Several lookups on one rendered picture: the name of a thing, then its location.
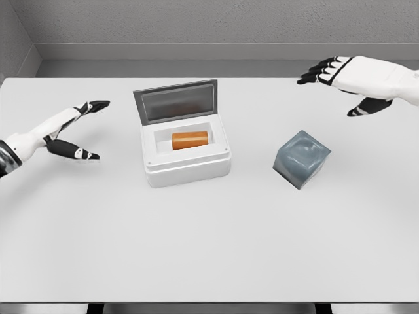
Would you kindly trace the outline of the grey-blue cube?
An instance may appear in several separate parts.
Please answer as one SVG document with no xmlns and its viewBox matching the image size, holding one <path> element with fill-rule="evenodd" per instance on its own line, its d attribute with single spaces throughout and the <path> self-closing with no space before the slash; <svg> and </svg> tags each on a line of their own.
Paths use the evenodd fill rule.
<svg viewBox="0 0 419 314">
<path fill-rule="evenodd" d="M 304 130 L 279 148 L 273 170 L 300 190 L 323 167 L 331 150 Z"/>
</svg>

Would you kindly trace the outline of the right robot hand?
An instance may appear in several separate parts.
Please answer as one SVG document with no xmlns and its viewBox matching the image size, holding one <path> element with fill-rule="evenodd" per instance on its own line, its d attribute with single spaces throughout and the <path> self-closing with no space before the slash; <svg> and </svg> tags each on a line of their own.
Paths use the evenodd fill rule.
<svg viewBox="0 0 419 314">
<path fill-rule="evenodd" d="M 412 71 L 402 65 L 365 56 L 333 56 L 309 68 L 298 85 L 320 83 L 364 99 L 347 116 L 364 116 L 388 108 L 400 82 Z"/>
</svg>

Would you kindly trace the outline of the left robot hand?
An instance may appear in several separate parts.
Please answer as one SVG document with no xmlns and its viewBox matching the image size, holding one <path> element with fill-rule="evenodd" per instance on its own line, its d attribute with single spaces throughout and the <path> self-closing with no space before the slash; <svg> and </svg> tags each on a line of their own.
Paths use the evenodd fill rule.
<svg viewBox="0 0 419 314">
<path fill-rule="evenodd" d="M 98 100 L 67 108 L 33 128 L 30 134 L 39 139 L 41 146 L 46 146 L 52 154 L 74 160 L 99 160 L 100 156 L 98 154 L 88 152 L 78 145 L 58 139 L 58 136 L 61 131 L 75 123 L 79 118 L 101 111 L 109 105 L 109 100 Z"/>
</svg>

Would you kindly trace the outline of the white box with hinged lid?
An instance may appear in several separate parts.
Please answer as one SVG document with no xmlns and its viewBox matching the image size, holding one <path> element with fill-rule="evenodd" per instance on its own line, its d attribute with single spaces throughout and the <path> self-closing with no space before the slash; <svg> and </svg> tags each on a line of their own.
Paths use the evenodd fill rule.
<svg viewBox="0 0 419 314">
<path fill-rule="evenodd" d="M 137 90 L 143 163 L 153 188 L 222 177 L 232 153 L 217 107 L 218 81 Z"/>
</svg>

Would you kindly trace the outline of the orange cylinder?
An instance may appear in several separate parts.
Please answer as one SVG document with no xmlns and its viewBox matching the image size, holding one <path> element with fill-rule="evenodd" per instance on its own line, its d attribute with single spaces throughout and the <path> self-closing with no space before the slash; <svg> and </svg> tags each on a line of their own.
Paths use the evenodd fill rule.
<svg viewBox="0 0 419 314">
<path fill-rule="evenodd" d="M 172 149 L 181 150 L 209 143 L 207 131 L 177 132 L 172 134 Z"/>
</svg>

